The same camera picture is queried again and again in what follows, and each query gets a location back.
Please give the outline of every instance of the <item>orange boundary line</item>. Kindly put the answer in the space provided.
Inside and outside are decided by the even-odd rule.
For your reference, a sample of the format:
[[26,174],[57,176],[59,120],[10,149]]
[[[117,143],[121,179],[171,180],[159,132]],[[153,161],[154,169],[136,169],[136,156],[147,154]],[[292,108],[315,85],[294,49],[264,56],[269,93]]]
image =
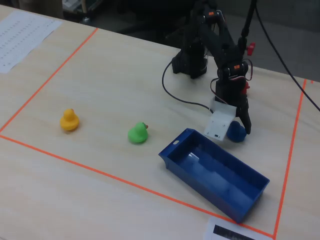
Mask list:
[[[303,90],[305,90],[306,84],[307,84],[307,79],[304,79],[303,86],[302,86]],[[292,153],[293,153],[293,150],[294,150],[295,139],[296,139],[296,132],[297,132],[297,127],[298,127],[299,116],[300,116],[300,111],[301,111],[301,106],[302,106],[302,100],[303,100],[303,99],[304,99],[304,93],[301,92],[301,94],[300,94],[300,100],[299,100],[299,105],[298,105],[298,109],[297,109],[297,111],[296,111],[296,116],[295,116],[295,122],[294,122],[294,127],[293,127],[293,132],[292,132],[291,143],[290,143],[290,150],[289,150],[289,155],[288,155],[288,161],[287,161],[287,163],[286,163],[286,169],[285,169],[285,175],[284,175],[284,180],[283,180],[283,186],[282,186],[282,192],[281,192],[281,198],[280,198],[278,213],[277,213],[277,215],[276,215],[274,232],[273,232],[273,236],[272,236],[272,238],[273,238],[274,240],[275,240],[276,237],[277,237],[278,228],[279,228],[279,222],[280,222],[280,216],[281,216],[281,212],[282,212],[282,207],[283,207],[283,205],[284,205],[286,187],[287,187],[289,170],[290,170],[290,164],[291,164],[291,158],[292,158]]]
[[[67,163],[76,165],[76,166],[78,166],[78,167],[81,167],[81,168],[90,170],[90,171],[95,172],[95,173],[97,173],[97,174],[104,175],[104,176],[106,176],[106,177],[112,178],[112,179],[117,180],[117,181],[119,181],[119,182],[128,184],[128,185],[130,185],[130,186],[133,186],[133,187],[135,187],[135,188],[141,189],[141,190],[143,190],[143,191],[146,191],[146,192],[148,192],[148,193],[157,195],[157,196],[162,197],[162,198],[164,198],[164,199],[168,199],[168,200],[170,200],[170,201],[172,201],[172,202],[175,202],[175,203],[177,203],[177,204],[184,205],[184,206],[186,206],[186,207],[188,207],[188,208],[192,208],[192,209],[198,210],[198,211],[203,212],[203,213],[205,213],[205,214],[209,214],[209,215],[211,215],[211,216],[214,216],[214,217],[217,217],[217,218],[220,218],[220,219],[223,219],[223,220],[225,220],[225,221],[228,221],[228,222],[230,222],[230,223],[234,223],[234,224],[235,224],[235,222],[234,222],[232,219],[228,218],[228,217],[221,216],[221,215],[216,214],[216,213],[214,213],[214,212],[205,210],[205,209],[203,209],[203,208],[200,208],[200,207],[191,205],[191,204],[186,203],[186,202],[184,202],[184,201],[181,201],[181,200],[175,199],[175,198],[173,198],[173,197],[164,195],[164,194],[162,194],[162,193],[160,193],[160,192],[151,190],[151,189],[149,189],[149,188],[146,188],[146,187],[144,187],[144,186],[138,185],[138,184],[136,184],[136,183],[133,183],[133,182],[128,181],[128,180],[125,180],[125,179],[123,179],[123,178],[120,178],[120,177],[111,175],[111,174],[109,174],[109,173],[106,173],[106,172],[104,172],[104,171],[98,170],[98,169],[96,169],[96,168],[93,168],[93,167],[90,167],[90,166],[81,164],[81,163],[76,162],[76,161],[69,160],[69,159],[67,159],[67,158],[65,158],[65,157],[58,156],[58,155],[56,155],[56,154],[50,153],[50,152],[45,151],[45,150],[41,150],[40,148],[31,146],[31,145],[29,145],[29,144],[23,143],[23,142],[18,141],[18,140],[14,140],[14,139],[12,139],[12,138],[10,138],[10,137],[7,137],[7,136],[0,135],[0,138],[5,139],[5,140],[8,140],[8,141],[13,142],[13,143],[16,143],[16,144],[19,144],[19,145],[22,145],[22,146],[27,147],[27,148],[29,148],[29,149],[32,149],[32,150],[35,150],[35,151],[37,151],[37,152],[40,152],[40,153],[46,154],[46,155],[48,155],[48,156],[54,157],[54,158],[56,158],[56,159],[65,161],[65,162],[67,162]],[[264,231],[261,231],[261,230],[259,230],[259,229],[257,229],[257,228],[254,228],[254,227],[249,226],[249,225],[246,225],[246,224],[239,224],[239,225],[242,226],[242,227],[244,227],[244,228],[250,229],[250,230],[252,230],[252,231],[254,231],[254,232],[257,232],[257,233],[259,233],[259,234],[262,234],[262,235],[265,235],[265,236],[267,236],[267,237],[270,237],[270,238],[272,238],[272,236],[273,236],[273,235],[270,234],[270,233],[266,233],[266,232],[264,232]]]
[[98,31],[96,28],[81,44],[74,50],[74,52],[54,71],[54,73],[42,84],[37,91],[19,108],[18,111],[0,128],[0,133],[11,123],[13,119],[24,109],[27,104],[40,92],[40,90],[59,72],[59,70],[82,48],[82,46]]
[[[12,122],[12,120],[27,106],[27,104],[40,92],[40,90],[60,71],[60,69],[79,51],[79,49],[82,48],[82,46],[83,46],[97,31],[98,31],[98,28],[96,28],[96,29],[80,44],[80,46],[78,46],[78,47],[76,48],[76,50],[58,67],[58,69],[54,71],[54,73],[39,87],[39,89],[19,108],[19,110],[18,110],[12,117],[0,128],[0,133]],[[303,86],[302,86],[303,89],[305,89],[306,84],[307,84],[307,80],[304,79]],[[286,193],[286,187],[287,187],[287,182],[288,182],[289,170],[290,170],[290,165],[291,165],[291,158],[292,158],[292,153],[293,153],[293,148],[294,148],[294,143],[295,143],[295,138],[296,138],[296,132],[297,132],[297,127],[298,127],[298,121],[299,121],[299,116],[300,116],[300,111],[301,111],[301,106],[302,106],[303,97],[304,97],[304,94],[301,93],[301,94],[300,94],[299,104],[298,104],[298,109],[297,109],[297,113],[296,113],[296,117],[295,117],[293,132],[292,132],[292,138],[291,138],[291,143],[290,143],[290,150],[289,150],[289,155],[288,155],[288,161],[287,161],[287,165],[286,165],[286,169],[285,169],[285,175],[284,175],[284,181],[283,181],[283,186],[282,186],[281,198],[280,198],[279,208],[278,208],[278,212],[277,212],[277,216],[276,216],[276,222],[275,222],[275,226],[274,226],[273,235],[271,235],[270,233],[264,232],[264,231],[262,231],[262,230],[259,230],[259,229],[257,229],[257,228],[254,228],[254,227],[252,227],[252,226],[246,225],[246,224],[239,224],[240,226],[242,226],[242,227],[244,227],[244,228],[250,229],[250,230],[252,230],[252,231],[254,231],[254,232],[257,232],[257,233],[259,233],[259,234],[262,234],[262,235],[265,235],[265,236],[267,236],[267,237],[273,238],[274,240],[275,240],[276,237],[277,237],[278,228],[279,228],[279,223],[280,223],[280,217],[281,217],[281,212],[282,212],[282,207],[283,207],[283,203],[284,203],[284,199],[285,199],[285,193]],[[56,158],[56,159],[59,159],[59,160],[68,162],[68,163],[73,164],[73,165],[76,165],[76,166],[78,166],[78,167],[81,167],[81,168],[84,168],[84,169],[93,171],[93,172],[95,172],[95,173],[104,175],[104,176],[106,176],[106,177],[115,179],[115,180],[117,180],[117,181],[120,181],[120,182],[122,182],[122,183],[131,185],[131,186],[136,187],[136,188],[139,188],[139,189],[144,190],[144,191],[146,191],[146,192],[149,192],[149,193],[151,193],[151,194],[154,194],[154,195],[157,195],[157,196],[159,196],[159,197],[168,199],[168,200],[173,201],[173,202],[175,202],[175,203],[184,205],[184,206],[186,206],[186,207],[189,207],[189,208],[198,210],[198,211],[200,211],[200,212],[203,212],[203,213],[209,214],[209,215],[211,215],[211,216],[214,216],[214,217],[217,217],[217,218],[223,219],[223,220],[225,220],[225,221],[228,221],[228,222],[231,222],[231,223],[236,224],[232,219],[227,218],[227,217],[225,217],[225,216],[221,216],[221,215],[216,214],[216,213],[214,213],[214,212],[205,210],[205,209],[203,209],[203,208],[200,208],[200,207],[194,206],[194,205],[192,205],[192,204],[183,202],[183,201],[178,200],[178,199],[175,199],[175,198],[173,198],[173,197],[164,195],[164,194],[162,194],[162,193],[160,193],[160,192],[151,190],[151,189],[146,188],[146,187],[144,187],[144,186],[141,186],[141,185],[138,185],[138,184],[136,184],[136,183],[127,181],[127,180],[125,180],[125,179],[122,179],[122,178],[120,178],[120,177],[111,175],[111,174],[109,174],[109,173],[100,171],[100,170],[95,169],[95,168],[92,168],[92,167],[90,167],[90,166],[83,165],[83,164],[78,163],[78,162],[76,162],[76,161],[72,161],[72,160],[69,160],[69,159],[67,159],[67,158],[58,156],[58,155],[56,155],[56,154],[53,154],[53,153],[50,153],[50,152],[41,150],[41,149],[39,149],[39,148],[37,148],[37,147],[28,145],[28,144],[23,143],[23,142],[20,142],[20,141],[18,141],[18,140],[14,140],[14,139],[9,138],[9,137],[6,137],[6,136],[4,136],[4,135],[0,135],[0,138],[5,139],[5,140],[8,140],[8,141],[11,141],[11,142],[16,143],[16,144],[19,144],[19,145],[22,145],[22,146],[27,147],[27,148],[33,149],[33,150],[35,150],[35,151],[37,151],[37,152],[46,154],[46,155],[51,156],[51,157],[54,157],[54,158]]]

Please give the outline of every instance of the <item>blue bin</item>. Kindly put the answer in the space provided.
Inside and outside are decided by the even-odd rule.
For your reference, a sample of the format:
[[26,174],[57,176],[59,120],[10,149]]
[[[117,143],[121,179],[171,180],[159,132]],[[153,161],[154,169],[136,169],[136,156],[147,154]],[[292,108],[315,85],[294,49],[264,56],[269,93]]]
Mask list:
[[270,182],[194,129],[187,128],[159,156],[165,166],[236,223]]

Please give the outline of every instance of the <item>black cable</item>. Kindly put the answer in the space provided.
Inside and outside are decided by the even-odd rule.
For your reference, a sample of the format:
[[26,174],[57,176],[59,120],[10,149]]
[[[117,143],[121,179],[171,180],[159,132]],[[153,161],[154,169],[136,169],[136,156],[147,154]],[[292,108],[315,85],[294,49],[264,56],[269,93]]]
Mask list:
[[300,84],[297,82],[297,80],[295,79],[295,77],[291,74],[291,72],[289,71],[287,65],[285,64],[284,60],[282,59],[282,57],[280,56],[278,50],[276,49],[275,45],[273,44],[273,42],[271,41],[264,24],[262,23],[262,20],[260,18],[259,12],[258,12],[258,7],[255,6],[255,12],[256,12],[256,16],[258,17],[258,20],[260,22],[260,25],[262,27],[262,30],[264,31],[264,34],[266,36],[266,38],[268,39],[271,47],[273,48],[273,50],[275,51],[276,55],[278,56],[280,62],[282,63],[282,65],[284,66],[285,70],[287,71],[287,73],[290,75],[290,77],[292,78],[292,80],[295,82],[295,84],[300,88],[300,90],[303,92],[303,94],[309,99],[309,101],[316,107],[316,109],[320,112],[320,108],[318,107],[318,105],[309,97],[309,95],[305,92],[305,90],[300,86]]
[[168,67],[171,65],[171,63],[172,63],[172,60],[171,60],[171,61],[169,62],[169,64],[165,67],[165,69],[164,69],[164,71],[163,71],[163,74],[162,74],[162,87],[163,87],[163,89],[165,90],[165,92],[166,92],[167,94],[169,94],[171,97],[173,97],[175,100],[178,100],[178,101],[183,102],[183,103],[185,103],[185,104],[192,104],[192,105],[198,105],[198,106],[204,107],[205,109],[208,109],[208,110],[213,114],[214,111],[212,111],[212,110],[211,110],[209,107],[207,107],[206,105],[203,105],[203,104],[197,103],[197,102],[185,101],[185,100],[179,99],[179,98],[173,96],[170,92],[168,92],[168,90],[167,90],[166,87],[165,87],[164,81],[165,81],[165,73],[166,73]]

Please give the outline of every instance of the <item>white paper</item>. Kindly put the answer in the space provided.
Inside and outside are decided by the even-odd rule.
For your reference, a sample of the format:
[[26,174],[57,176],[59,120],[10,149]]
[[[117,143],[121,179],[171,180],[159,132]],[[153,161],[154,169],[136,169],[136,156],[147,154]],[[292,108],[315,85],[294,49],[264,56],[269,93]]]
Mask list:
[[[225,221],[223,219],[220,219],[218,217],[211,217],[206,231],[203,236],[203,240],[229,240],[229,238],[220,236],[214,233],[215,226],[218,225],[220,227],[223,227],[227,230],[231,230],[237,234],[243,235],[245,237],[251,238],[253,240],[272,240],[272,238],[262,235],[260,233],[257,233],[256,231],[252,231],[248,228],[242,227],[240,225],[237,225],[235,223]],[[231,237],[231,239],[235,240],[242,240],[241,237]]]
[[8,73],[61,23],[61,21],[18,10],[2,20],[0,22],[0,73]]

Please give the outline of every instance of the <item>yellow rubber duck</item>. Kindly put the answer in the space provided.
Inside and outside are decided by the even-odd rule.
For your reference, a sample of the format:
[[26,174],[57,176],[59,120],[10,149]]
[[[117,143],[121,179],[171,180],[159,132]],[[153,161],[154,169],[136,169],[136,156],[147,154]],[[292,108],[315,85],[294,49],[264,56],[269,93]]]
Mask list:
[[63,117],[60,119],[60,126],[65,131],[75,130],[79,125],[79,118],[75,114],[73,109],[67,109],[63,113]]

